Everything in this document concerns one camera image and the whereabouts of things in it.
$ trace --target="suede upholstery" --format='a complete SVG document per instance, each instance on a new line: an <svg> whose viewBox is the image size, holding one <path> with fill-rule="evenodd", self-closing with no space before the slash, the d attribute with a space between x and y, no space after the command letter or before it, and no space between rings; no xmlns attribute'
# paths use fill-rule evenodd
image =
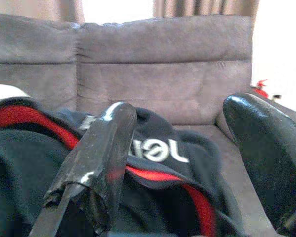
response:
<svg viewBox="0 0 296 237"><path fill-rule="evenodd" d="M48 109L97 115L122 100L207 135L220 147L246 232L275 236L222 114L224 98L249 91L251 48L243 16L79 26L0 15L0 83Z"/></svg>

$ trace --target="black fabric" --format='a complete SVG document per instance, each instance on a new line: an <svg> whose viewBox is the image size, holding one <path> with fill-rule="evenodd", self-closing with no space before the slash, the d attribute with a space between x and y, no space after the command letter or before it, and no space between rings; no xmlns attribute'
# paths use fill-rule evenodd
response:
<svg viewBox="0 0 296 237"><path fill-rule="evenodd" d="M22 104L19 98L12 102L40 109L27 98L24 101L25 104ZM176 131L165 119L149 110L137 108L136 111L137 126L128 165L181 177L203 191L216 210L229 218L221 186L221 157L216 145L201 134ZM78 127L88 114L69 110L42 113L62 127L69 127L69 131L83 134ZM1 128L0 235L28 235L40 212L43 196L68 153L57 136L39 124L25 123ZM199 218L194 203L180 183L182 181L142 181L140 177L127 173L120 218L114 233L199 235ZM234 233L233 228L225 224L228 221L224 221L223 226L217 224L217 236Z"/></svg>

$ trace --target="curtain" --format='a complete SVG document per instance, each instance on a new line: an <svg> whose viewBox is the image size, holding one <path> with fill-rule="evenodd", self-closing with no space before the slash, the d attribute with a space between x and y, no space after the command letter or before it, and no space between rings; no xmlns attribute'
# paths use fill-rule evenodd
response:
<svg viewBox="0 0 296 237"><path fill-rule="evenodd" d="M0 13L83 23L82 0L0 0Z"/></svg>
<svg viewBox="0 0 296 237"><path fill-rule="evenodd" d="M154 0L154 17L242 15L255 21L259 0Z"/></svg>

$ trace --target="red trim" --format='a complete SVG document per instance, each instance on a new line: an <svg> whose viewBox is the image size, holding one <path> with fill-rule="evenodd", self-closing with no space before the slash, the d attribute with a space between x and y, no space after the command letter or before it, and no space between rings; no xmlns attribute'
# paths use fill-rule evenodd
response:
<svg viewBox="0 0 296 237"><path fill-rule="evenodd" d="M20 105L9 105L0 108L0 127L7 127L18 123L37 123L45 127L54 132L70 150L79 142L79 139L72 133L51 121L40 111Z"/></svg>
<svg viewBox="0 0 296 237"><path fill-rule="evenodd" d="M131 166L126 166L126 169L131 171L132 173L153 181L170 181L170 180L182 180L173 174L167 174L159 171L151 171L151 170L143 170L137 169ZM202 230L202 234L207 237L215 237L215 212L207 198L199 192L194 187L183 184L182 185L195 204L199 221L200 221L200 229Z"/></svg>

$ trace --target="bright window light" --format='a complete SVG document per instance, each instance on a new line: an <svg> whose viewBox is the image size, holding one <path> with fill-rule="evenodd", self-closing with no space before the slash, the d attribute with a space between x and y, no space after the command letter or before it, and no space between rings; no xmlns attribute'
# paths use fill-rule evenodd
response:
<svg viewBox="0 0 296 237"><path fill-rule="evenodd" d="M85 22L123 23L153 17L153 0L82 0Z"/></svg>

